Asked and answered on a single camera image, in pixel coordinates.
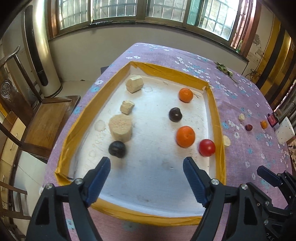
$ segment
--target small beige piece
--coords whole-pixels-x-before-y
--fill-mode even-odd
[[[238,120],[244,121],[244,114],[243,113],[239,114]]]
[[[230,144],[231,144],[231,141],[228,138],[228,136],[223,136],[223,142],[224,142],[225,146],[230,146]]]
[[[139,75],[128,79],[126,82],[126,89],[131,93],[134,93],[140,90],[143,86],[144,86],[143,79]]]
[[[123,114],[129,115],[133,109],[135,104],[131,102],[130,100],[124,100],[120,106],[120,111]]]
[[[109,121],[109,129],[115,141],[123,143],[129,141],[132,136],[131,118],[124,115],[115,115]]]

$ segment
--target chair seat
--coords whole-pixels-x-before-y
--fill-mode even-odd
[[[22,137],[21,149],[48,159],[57,137],[79,99],[80,96],[43,99]]]

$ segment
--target red tomato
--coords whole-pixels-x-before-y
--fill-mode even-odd
[[[216,146],[211,140],[203,139],[199,144],[198,151],[202,156],[211,156],[215,153]]]

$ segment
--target window pane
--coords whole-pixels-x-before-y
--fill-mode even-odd
[[[200,5],[200,0],[191,1],[187,24],[195,25],[199,5]]]
[[[94,0],[94,19],[135,16],[138,0]]]
[[[58,4],[60,29],[88,21],[88,0],[58,0]]]
[[[187,0],[151,0],[148,16],[182,22],[186,4]]]
[[[208,0],[203,6],[199,27],[229,40],[238,5],[239,0]]]

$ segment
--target orange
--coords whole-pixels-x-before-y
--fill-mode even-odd
[[[261,125],[262,129],[266,129],[267,128],[267,121],[265,121],[265,120],[261,121],[260,125]]]
[[[195,141],[194,130],[189,126],[182,126],[178,129],[176,134],[176,142],[181,147],[189,147]]]
[[[183,102],[190,102],[193,99],[193,93],[188,88],[182,88],[179,91],[179,99]]]

